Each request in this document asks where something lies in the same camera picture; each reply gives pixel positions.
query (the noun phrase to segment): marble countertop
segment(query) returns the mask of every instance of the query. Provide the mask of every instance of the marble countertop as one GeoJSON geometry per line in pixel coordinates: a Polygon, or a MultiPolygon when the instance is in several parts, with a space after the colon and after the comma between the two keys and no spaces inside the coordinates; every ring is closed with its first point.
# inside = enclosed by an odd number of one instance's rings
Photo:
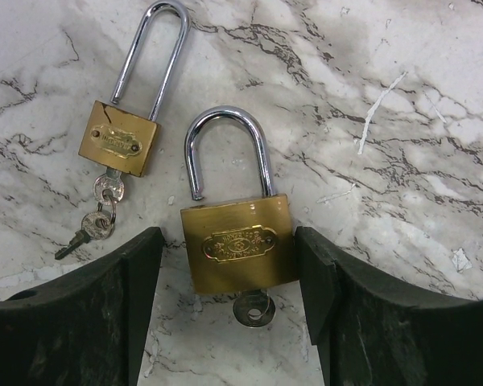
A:
{"type": "MultiPolygon", "coordinates": [[[[89,112],[150,4],[0,1],[0,300],[160,226],[140,385],[321,384],[297,283],[270,290],[278,312],[261,330],[193,293],[184,135],[224,104],[262,124],[295,225],[405,281],[483,298],[483,0],[186,1],[193,28],[147,176],[125,178],[112,237],[56,263],[105,169],[77,154],[89,112]]],[[[157,18],[120,107],[148,113],[178,30],[157,18]]],[[[201,149],[206,203],[259,194],[245,133],[218,125],[201,149]]]]}

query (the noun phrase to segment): padlock body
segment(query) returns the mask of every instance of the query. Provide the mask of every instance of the padlock body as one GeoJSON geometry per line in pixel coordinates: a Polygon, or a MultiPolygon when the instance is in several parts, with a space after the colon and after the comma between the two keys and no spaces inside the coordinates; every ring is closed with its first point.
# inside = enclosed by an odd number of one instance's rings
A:
{"type": "Polygon", "coordinates": [[[79,155],[142,177],[158,132],[157,123],[95,101],[79,155]]]}
{"type": "Polygon", "coordinates": [[[298,279],[286,195],[181,210],[198,294],[269,288],[298,279]]]}

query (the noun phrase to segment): large padlock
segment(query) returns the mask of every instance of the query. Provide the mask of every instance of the large padlock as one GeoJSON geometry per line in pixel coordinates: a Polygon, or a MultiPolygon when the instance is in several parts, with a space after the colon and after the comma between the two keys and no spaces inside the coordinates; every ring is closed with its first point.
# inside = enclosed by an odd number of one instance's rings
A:
{"type": "Polygon", "coordinates": [[[164,0],[148,7],[110,99],[113,105],[122,99],[126,83],[147,37],[148,27],[154,17],[165,10],[180,17],[180,32],[148,119],[95,101],[79,149],[79,155],[82,157],[137,177],[142,177],[147,167],[151,149],[159,132],[160,126],[156,123],[156,119],[161,102],[190,29],[188,10],[185,6],[175,0],[164,0]]]}
{"type": "Polygon", "coordinates": [[[246,111],[218,106],[203,112],[190,126],[184,151],[192,197],[203,199],[198,135],[218,118],[237,121],[252,137],[263,197],[181,210],[195,290],[198,294],[242,292],[297,280],[288,199],[275,192],[265,134],[246,111]]]}

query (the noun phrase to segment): long shackle padlock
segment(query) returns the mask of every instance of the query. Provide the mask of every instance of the long shackle padlock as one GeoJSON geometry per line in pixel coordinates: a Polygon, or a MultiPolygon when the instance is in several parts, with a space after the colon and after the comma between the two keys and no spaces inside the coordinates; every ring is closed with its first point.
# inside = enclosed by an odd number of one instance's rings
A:
{"type": "MultiPolygon", "coordinates": [[[[80,144],[79,155],[107,166],[107,174],[114,175],[113,178],[119,179],[121,174],[119,172],[142,177],[147,167],[151,148],[159,132],[156,118],[190,29],[188,10],[180,2],[164,0],[155,2],[148,7],[110,98],[110,103],[113,105],[122,99],[126,83],[147,37],[152,20],[157,14],[167,10],[180,17],[180,32],[148,119],[95,101],[84,138],[80,144]]],[[[116,192],[114,189],[112,192],[116,200],[120,200],[123,196],[122,192],[116,192]]]]}
{"type": "Polygon", "coordinates": [[[243,292],[297,280],[288,200],[275,192],[265,134],[246,111],[218,106],[191,124],[184,151],[192,197],[203,199],[199,134],[209,122],[220,118],[237,121],[252,137],[263,197],[181,211],[195,290],[199,294],[243,292]]]}

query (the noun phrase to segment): padlock shackle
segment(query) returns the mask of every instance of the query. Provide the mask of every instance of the padlock shackle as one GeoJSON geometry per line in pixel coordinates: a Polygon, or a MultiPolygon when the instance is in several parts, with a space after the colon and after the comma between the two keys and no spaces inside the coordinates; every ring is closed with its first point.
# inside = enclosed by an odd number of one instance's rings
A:
{"type": "Polygon", "coordinates": [[[276,195],[274,176],[272,175],[272,167],[270,164],[270,155],[262,127],[259,125],[258,121],[256,121],[256,118],[243,109],[233,106],[217,106],[204,111],[201,115],[195,118],[195,121],[192,122],[186,133],[184,157],[186,158],[186,168],[188,169],[192,198],[195,201],[204,198],[202,195],[204,183],[200,172],[198,154],[199,134],[210,121],[222,118],[238,122],[241,127],[249,133],[254,143],[256,155],[258,156],[258,168],[263,189],[263,197],[276,195]]]}
{"type": "Polygon", "coordinates": [[[153,122],[155,122],[157,119],[159,109],[161,108],[161,102],[163,101],[164,95],[170,83],[171,74],[173,72],[175,64],[177,63],[177,59],[179,58],[180,50],[183,47],[184,42],[188,37],[188,32],[190,30],[190,17],[188,14],[188,9],[180,2],[177,2],[176,0],[161,0],[155,2],[147,8],[147,11],[143,15],[142,20],[138,26],[138,31],[134,36],[134,40],[130,45],[126,61],[123,64],[122,70],[120,71],[120,75],[118,77],[116,86],[114,87],[114,91],[110,99],[111,103],[114,105],[117,105],[118,102],[122,99],[126,83],[129,80],[130,74],[132,73],[134,65],[136,64],[136,60],[138,59],[139,52],[141,51],[143,43],[145,42],[145,38],[147,37],[149,26],[157,14],[160,14],[161,12],[164,12],[166,10],[169,10],[173,14],[176,14],[180,17],[180,31],[177,42],[174,46],[174,51],[171,53],[170,60],[168,61],[163,81],[161,82],[161,86],[159,87],[158,95],[155,98],[154,105],[148,117],[148,119],[153,122]]]}

